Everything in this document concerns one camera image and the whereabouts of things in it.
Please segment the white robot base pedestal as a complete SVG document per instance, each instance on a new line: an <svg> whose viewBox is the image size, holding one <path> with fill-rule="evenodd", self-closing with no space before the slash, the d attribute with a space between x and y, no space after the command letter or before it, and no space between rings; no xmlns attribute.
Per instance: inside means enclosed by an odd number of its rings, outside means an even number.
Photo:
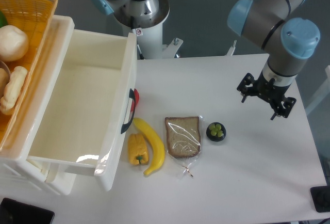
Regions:
<svg viewBox="0 0 330 224"><path fill-rule="evenodd" d="M176 37L169 44L163 43L163 23L169 13L168 0L130 0L114 13L123 35L136 35L138 59L179 57L182 39Z"/></svg>

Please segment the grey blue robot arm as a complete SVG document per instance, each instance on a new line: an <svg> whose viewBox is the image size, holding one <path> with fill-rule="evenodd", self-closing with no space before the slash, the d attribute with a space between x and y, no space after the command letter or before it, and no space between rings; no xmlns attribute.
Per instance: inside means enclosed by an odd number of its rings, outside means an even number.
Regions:
<svg viewBox="0 0 330 224"><path fill-rule="evenodd" d="M104 15L113 14L123 31L137 36L138 58L160 59L169 52L162 43L162 25L169 15L168 0L91 0ZM289 18L305 0L238 0L227 25L269 54L258 77L247 74L238 85L246 98L268 102L275 116L288 117L296 100L285 93L320 40L310 20Z"/></svg>

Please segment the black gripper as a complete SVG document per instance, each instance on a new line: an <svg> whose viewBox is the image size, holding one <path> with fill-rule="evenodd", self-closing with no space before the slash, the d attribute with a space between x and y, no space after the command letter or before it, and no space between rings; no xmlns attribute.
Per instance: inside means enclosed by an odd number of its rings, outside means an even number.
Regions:
<svg viewBox="0 0 330 224"><path fill-rule="evenodd" d="M251 73L247 73L239 83L237 90L242 95L242 103L245 102L247 97L254 96L268 102L274 111L270 120L274 120L275 117L288 118L296 103L296 98L285 97L288 88L289 86L276 86L273 78L267 81L262 73L260 73L257 80L254 79Z"/></svg>

